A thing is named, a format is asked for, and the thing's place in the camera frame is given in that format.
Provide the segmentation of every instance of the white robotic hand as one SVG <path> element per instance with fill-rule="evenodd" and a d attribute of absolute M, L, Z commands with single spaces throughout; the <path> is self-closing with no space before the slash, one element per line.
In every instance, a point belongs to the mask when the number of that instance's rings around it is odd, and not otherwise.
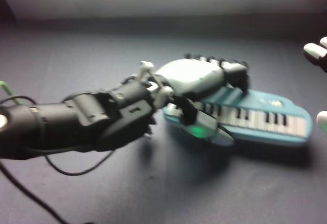
<path fill-rule="evenodd" d="M 320 40 L 320 45 L 306 44 L 303 54 L 312 64 L 320 66 L 324 72 L 327 72 L 327 37 Z M 327 111 L 318 113 L 317 123 L 320 128 L 327 132 Z"/>

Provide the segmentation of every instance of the toy keyboard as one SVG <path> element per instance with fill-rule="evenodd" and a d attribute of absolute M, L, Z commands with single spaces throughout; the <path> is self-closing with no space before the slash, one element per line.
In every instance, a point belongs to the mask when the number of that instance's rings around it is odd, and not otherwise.
<path fill-rule="evenodd" d="M 243 95 L 240 89 L 223 87 L 215 94 L 195 102 L 195 107 L 216 118 L 234 139 L 284 146 L 303 146 L 312 133 L 309 113 L 289 99 L 255 90 Z M 175 126 L 181 109 L 168 104 L 166 120 Z"/>

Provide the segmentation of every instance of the white fingertip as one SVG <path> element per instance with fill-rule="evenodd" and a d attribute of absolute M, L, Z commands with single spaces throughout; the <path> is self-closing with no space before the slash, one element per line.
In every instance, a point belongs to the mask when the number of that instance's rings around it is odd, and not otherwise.
<path fill-rule="evenodd" d="M 304 50 L 315 59 L 324 58 L 327 55 L 327 49 L 313 43 L 306 44 Z"/>
<path fill-rule="evenodd" d="M 324 37 L 320 40 L 320 45 L 327 48 L 327 37 Z"/>
<path fill-rule="evenodd" d="M 327 111 L 321 111 L 317 115 L 317 123 L 320 128 L 327 131 Z"/>

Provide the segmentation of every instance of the musical instrument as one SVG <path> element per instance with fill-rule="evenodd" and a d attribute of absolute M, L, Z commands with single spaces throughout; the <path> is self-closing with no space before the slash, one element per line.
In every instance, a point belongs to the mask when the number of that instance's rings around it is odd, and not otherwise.
<path fill-rule="evenodd" d="M 309 113 L 291 100 L 251 89 L 245 95 L 222 87 L 194 106 L 217 119 L 234 139 L 298 147 L 308 142 L 313 129 Z M 164 115 L 170 124 L 183 127 L 176 105 L 168 104 Z"/>

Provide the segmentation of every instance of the gray table surface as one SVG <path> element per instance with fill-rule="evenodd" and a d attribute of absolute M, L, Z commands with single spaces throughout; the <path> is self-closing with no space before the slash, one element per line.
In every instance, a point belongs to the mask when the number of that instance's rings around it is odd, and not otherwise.
<path fill-rule="evenodd" d="M 85 24 L 80 31 L 78 22 L 2 28 L 0 79 L 16 93 L 51 103 L 79 91 L 110 89 L 136 72 L 141 60 L 160 67 L 194 53 L 247 61 L 253 89 L 285 96 L 313 119 L 326 108 L 327 74 L 302 57 L 303 39 L 129 34 Z M 156 119 L 152 138 L 118 150 L 85 176 L 60 175 L 43 158 L 5 164 L 71 223 L 327 222 L 327 137 L 317 125 L 311 156 L 302 157 L 246 142 L 230 149 L 210 146 L 170 129 L 161 112 Z M 78 171 L 105 154 L 71 152 L 52 159 Z M 0 196 L 1 223 L 56 223 L 1 174 Z"/>

